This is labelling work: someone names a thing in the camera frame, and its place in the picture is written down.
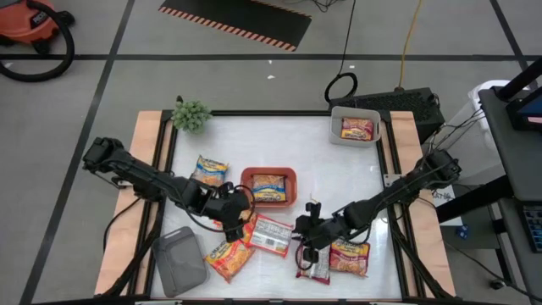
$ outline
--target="orange vacuum cleaner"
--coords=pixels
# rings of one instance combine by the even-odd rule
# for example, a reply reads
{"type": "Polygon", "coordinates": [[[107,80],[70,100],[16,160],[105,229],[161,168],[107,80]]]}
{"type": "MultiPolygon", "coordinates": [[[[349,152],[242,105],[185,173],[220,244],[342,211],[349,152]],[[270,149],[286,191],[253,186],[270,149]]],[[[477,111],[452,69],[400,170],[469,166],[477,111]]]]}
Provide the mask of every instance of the orange vacuum cleaner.
{"type": "Polygon", "coordinates": [[[72,14],[55,12],[48,0],[0,0],[0,46],[24,43],[32,45],[38,54],[45,56],[49,54],[50,41],[58,33],[66,41],[66,54],[56,68],[40,74],[24,75],[0,63],[0,74],[26,82],[50,80],[61,75],[74,60],[74,38],[68,29],[74,22],[72,14]]]}

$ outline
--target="black and orange striped mat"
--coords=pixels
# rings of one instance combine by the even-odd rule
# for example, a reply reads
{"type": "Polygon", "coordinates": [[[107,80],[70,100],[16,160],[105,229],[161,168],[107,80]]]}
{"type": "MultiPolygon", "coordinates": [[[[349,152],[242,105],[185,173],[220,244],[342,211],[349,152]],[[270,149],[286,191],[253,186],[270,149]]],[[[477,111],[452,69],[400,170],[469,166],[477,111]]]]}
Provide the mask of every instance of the black and orange striped mat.
{"type": "Polygon", "coordinates": [[[160,12],[295,51],[311,17],[256,0],[166,0],[160,12]]]}

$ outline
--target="potted plant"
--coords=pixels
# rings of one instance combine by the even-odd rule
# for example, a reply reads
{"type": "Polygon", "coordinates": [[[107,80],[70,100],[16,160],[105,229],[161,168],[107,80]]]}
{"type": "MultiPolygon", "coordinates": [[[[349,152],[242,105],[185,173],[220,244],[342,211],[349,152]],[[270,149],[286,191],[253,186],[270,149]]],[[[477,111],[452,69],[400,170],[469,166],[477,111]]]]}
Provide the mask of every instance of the potted plant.
{"type": "Polygon", "coordinates": [[[177,96],[175,110],[173,111],[173,125],[178,130],[183,130],[192,134],[203,132],[205,121],[211,119],[211,110],[200,101],[183,101],[181,96],[177,96]]]}

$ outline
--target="orange tray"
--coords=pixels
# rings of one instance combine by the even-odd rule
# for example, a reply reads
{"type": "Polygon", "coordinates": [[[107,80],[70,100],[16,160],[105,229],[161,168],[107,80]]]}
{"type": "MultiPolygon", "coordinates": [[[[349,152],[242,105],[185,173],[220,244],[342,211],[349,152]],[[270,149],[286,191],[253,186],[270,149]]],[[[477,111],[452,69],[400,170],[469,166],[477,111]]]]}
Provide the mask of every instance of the orange tray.
{"type": "Polygon", "coordinates": [[[294,204],[297,199],[297,177],[291,168],[246,168],[241,174],[241,184],[252,189],[253,175],[283,175],[285,177],[285,202],[255,202],[257,207],[262,208],[287,208],[294,204]]]}

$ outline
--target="ramen noodle packet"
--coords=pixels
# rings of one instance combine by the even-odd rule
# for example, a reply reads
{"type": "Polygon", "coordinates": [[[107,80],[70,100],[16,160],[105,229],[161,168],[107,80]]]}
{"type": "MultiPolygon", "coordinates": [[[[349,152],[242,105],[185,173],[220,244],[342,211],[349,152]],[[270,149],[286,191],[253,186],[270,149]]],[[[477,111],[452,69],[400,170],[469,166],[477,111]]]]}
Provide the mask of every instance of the ramen noodle packet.
{"type": "Polygon", "coordinates": [[[200,155],[191,178],[210,186],[221,186],[224,183],[227,170],[228,164],[222,164],[200,155]]]}
{"type": "Polygon", "coordinates": [[[340,137],[349,140],[371,141],[373,122],[370,119],[343,118],[340,137]]]}
{"type": "Polygon", "coordinates": [[[285,225],[259,214],[248,245],[277,253],[285,258],[293,230],[293,225],[285,225]]]}
{"type": "Polygon", "coordinates": [[[356,245],[348,241],[334,241],[329,252],[329,268],[365,277],[370,247],[367,243],[356,245]]]}
{"type": "MultiPolygon", "coordinates": [[[[243,220],[247,220],[248,216],[250,216],[250,215],[251,215],[250,210],[245,210],[245,211],[241,212],[241,218],[243,220]]],[[[248,223],[246,223],[245,225],[243,225],[243,238],[241,238],[240,241],[242,243],[244,243],[245,246],[247,246],[247,247],[250,247],[248,242],[251,240],[252,232],[254,231],[254,228],[256,227],[256,218],[257,218],[257,213],[255,212],[255,213],[252,214],[252,217],[251,217],[250,221],[248,223]]],[[[222,223],[221,222],[213,220],[213,223],[217,226],[217,228],[219,228],[219,229],[222,228],[222,223]]]]}
{"type": "MultiPolygon", "coordinates": [[[[325,285],[329,285],[329,249],[331,246],[327,246],[324,249],[318,250],[318,262],[313,263],[312,267],[307,270],[297,269],[296,278],[307,277],[309,279],[316,280],[325,285]]],[[[296,253],[298,261],[301,262],[302,268],[306,269],[311,265],[310,262],[303,259],[303,250],[305,247],[301,247],[301,250],[296,253]]]]}
{"type": "Polygon", "coordinates": [[[256,202],[285,202],[285,177],[282,175],[254,175],[252,193],[256,202]]]}
{"type": "Polygon", "coordinates": [[[254,251],[254,249],[245,247],[241,241],[232,243],[222,241],[218,247],[214,248],[205,257],[205,260],[230,283],[231,279],[241,270],[254,251]]]}

